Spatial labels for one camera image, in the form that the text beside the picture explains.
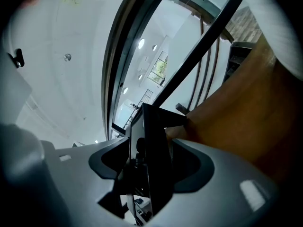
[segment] brown leather surface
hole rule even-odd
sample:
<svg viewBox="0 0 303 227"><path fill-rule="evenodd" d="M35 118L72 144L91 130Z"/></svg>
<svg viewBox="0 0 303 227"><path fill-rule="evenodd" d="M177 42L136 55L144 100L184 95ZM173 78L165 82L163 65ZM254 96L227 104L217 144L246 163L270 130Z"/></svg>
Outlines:
<svg viewBox="0 0 303 227"><path fill-rule="evenodd" d="M167 138L229 151L280 183L302 145L302 85L261 36L238 70L187 114L185 126L166 129Z"/></svg>

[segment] window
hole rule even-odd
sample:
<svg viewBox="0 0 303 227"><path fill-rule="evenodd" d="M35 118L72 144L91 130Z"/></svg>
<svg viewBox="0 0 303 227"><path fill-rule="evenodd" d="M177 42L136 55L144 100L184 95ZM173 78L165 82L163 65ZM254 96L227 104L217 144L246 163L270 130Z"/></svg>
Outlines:
<svg viewBox="0 0 303 227"><path fill-rule="evenodd" d="M153 80L155 83L159 85L162 85L163 82L165 81L167 58L168 58L168 54L162 51L161 55L157 59L155 65L153 66L148 76L150 80Z"/></svg>

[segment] wooden wall panel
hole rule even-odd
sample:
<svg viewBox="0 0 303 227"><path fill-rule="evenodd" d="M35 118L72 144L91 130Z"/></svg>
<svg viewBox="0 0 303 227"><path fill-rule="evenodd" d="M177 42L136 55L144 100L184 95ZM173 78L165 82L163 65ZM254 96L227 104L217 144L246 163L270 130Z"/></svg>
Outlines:
<svg viewBox="0 0 303 227"><path fill-rule="evenodd" d="M302 145L302 84L261 36L238 70L187 114L185 126L166 129L167 138L229 151L282 182Z"/></svg>

